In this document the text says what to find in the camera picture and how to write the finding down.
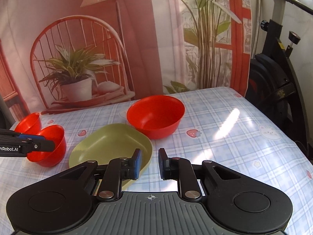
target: small red bowl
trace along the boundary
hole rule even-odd
[[[14,129],[16,132],[37,135],[41,130],[41,122],[39,113],[32,113],[25,117]]]
[[[53,152],[31,152],[27,154],[27,159],[38,163],[43,167],[57,165],[64,157],[66,151],[66,141],[64,129],[59,125],[51,125],[42,129],[37,135],[44,136],[47,140],[52,140],[55,144]]]
[[[127,120],[150,139],[162,139],[178,128],[185,114],[184,104],[171,96],[149,96],[135,102]]]

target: gray ribbed panel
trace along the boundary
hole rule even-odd
[[[175,192],[153,193],[153,200],[148,199],[150,195],[125,192],[116,202],[101,203],[86,223],[64,235],[236,234],[214,223],[201,204],[186,202]]]

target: printed fabric backdrop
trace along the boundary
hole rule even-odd
[[[219,86],[245,95],[250,0],[0,0],[0,94],[17,121]]]

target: table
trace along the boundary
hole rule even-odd
[[[162,181],[157,150],[169,157],[187,158],[193,164],[210,159],[284,191],[293,204],[286,232],[313,234],[313,166],[279,128],[236,91],[219,87],[173,94],[186,113],[169,137],[152,140],[151,164],[128,191],[174,191],[175,181]],[[0,234],[13,229],[5,206],[15,191],[68,169],[74,147],[106,124],[127,123],[126,112],[134,101],[43,115],[43,127],[59,124],[65,129],[67,151],[55,167],[43,168],[26,158],[0,158]]]

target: crosshair symbol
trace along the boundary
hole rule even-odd
[[[157,197],[151,194],[151,195],[149,195],[149,196],[146,197],[146,198],[148,198],[149,200],[154,200],[154,199],[157,198]]]

